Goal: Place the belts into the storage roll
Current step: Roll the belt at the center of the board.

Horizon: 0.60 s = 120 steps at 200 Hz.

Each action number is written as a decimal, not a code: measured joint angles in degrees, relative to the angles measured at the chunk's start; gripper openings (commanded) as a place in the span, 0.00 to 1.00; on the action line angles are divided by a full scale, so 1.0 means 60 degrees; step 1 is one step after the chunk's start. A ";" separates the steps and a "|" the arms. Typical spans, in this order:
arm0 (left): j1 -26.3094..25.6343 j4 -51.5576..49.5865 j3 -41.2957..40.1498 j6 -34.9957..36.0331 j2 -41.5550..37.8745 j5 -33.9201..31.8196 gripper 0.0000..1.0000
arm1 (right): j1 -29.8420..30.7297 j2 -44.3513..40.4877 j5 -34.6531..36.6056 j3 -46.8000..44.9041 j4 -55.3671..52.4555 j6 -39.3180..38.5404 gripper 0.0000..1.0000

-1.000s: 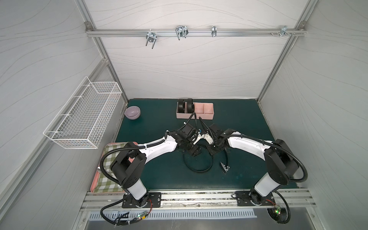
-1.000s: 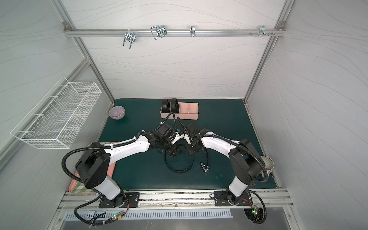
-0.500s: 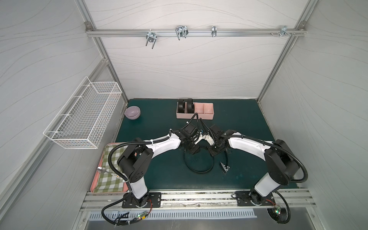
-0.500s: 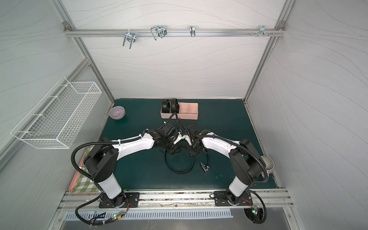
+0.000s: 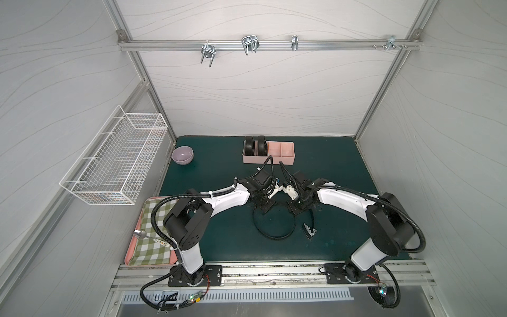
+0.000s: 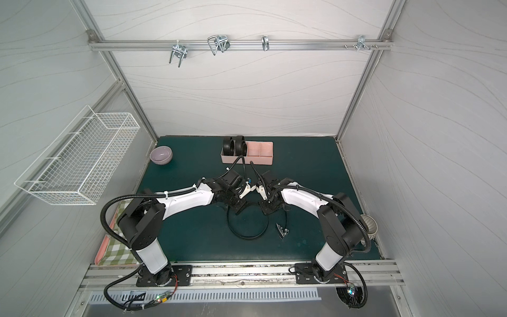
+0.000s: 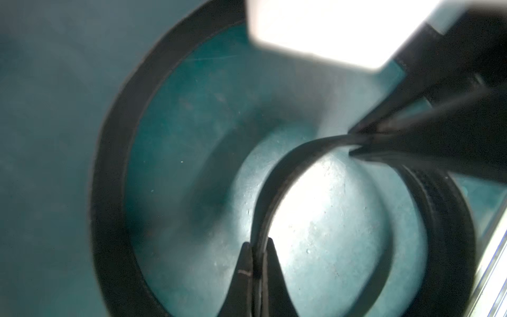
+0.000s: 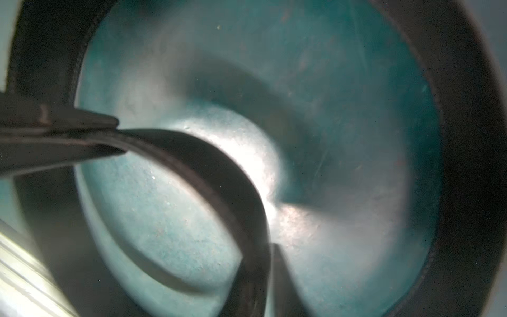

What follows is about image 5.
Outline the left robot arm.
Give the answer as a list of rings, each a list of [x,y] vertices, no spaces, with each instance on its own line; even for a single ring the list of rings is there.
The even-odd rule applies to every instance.
[[[189,189],[166,197],[153,207],[150,221],[158,237],[175,250],[183,270],[191,275],[204,268],[199,242],[211,219],[253,199],[268,203],[278,188],[276,177],[259,170],[249,178],[236,178],[232,185],[221,190]]]

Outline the long black belt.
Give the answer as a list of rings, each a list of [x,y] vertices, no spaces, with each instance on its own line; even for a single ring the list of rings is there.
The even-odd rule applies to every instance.
[[[252,136],[247,136],[245,139],[244,155],[248,157],[256,156],[256,141]]]

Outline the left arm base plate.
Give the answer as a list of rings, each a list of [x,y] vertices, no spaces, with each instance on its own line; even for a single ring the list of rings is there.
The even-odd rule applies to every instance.
[[[188,273],[183,265],[170,269],[169,287],[206,287],[220,286],[223,267],[221,265],[202,265],[196,272]]]

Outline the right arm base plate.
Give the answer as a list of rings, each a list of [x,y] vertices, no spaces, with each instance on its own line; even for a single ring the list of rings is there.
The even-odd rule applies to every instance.
[[[326,277],[326,283],[337,284],[377,284],[380,280],[377,271],[371,267],[362,271],[352,262],[327,263],[320,268],[320,273]]]

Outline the pink divided storage box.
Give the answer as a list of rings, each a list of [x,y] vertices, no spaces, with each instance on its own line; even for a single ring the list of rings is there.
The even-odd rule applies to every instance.
[[[294,165],[296,158],[295,147],[293,142],[286,141],[268,141],[267,156],[260,156],[257,153],[257,141],[254,141],[254,155],[246,155],[246,142],[244,142],[244,150],[242,154],[242,162],[244,164],[261,165],[269,156],[273,157],[273,164],[278,165],[283,162],[284,165]]]

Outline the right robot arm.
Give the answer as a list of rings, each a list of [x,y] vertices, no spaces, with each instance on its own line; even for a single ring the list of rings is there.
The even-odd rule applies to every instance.
[[[420,226],[408,215],[391,193],[370,195],[337,185],[325,178],[314,181],[291,174],[280,164],[281,171],[294,188],[292,206],[303,211],[317,204],[339,208],[358,216],[368,225],[370,237],[345,263],[345,270],[359,275],[401,253],[417,254],[426,248],[426,237]]]

